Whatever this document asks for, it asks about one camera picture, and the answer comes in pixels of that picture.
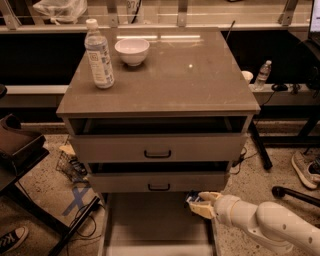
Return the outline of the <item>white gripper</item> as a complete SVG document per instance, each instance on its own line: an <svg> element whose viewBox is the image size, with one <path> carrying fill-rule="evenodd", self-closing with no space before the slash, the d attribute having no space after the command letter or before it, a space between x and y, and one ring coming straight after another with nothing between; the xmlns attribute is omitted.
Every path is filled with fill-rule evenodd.
<svg viewBox="0 0 320 256"><path fill-rule="evenodd" d="M189 208L192 212L206 219L213 219L216 217L218 221L224 225L232 224L231 211L233 206L240 200L239 197L233 195L222 195L219 192L209 191L200 192L199 197L204 201L216 201L214 203L214 208L210 204L190 203Z"/></svg>

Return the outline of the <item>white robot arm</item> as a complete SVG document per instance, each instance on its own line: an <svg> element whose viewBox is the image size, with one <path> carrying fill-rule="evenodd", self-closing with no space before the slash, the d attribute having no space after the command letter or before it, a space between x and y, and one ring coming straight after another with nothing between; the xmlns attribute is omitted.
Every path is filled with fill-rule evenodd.
<svg viewBox="0 0 320 256"><path fill-rule="evenodd" d="M320 229L277 203L255 205L218 192L190 192L186 203L193 213L237 227L275 253L285 254L296 246L320 256Z"/></svg>

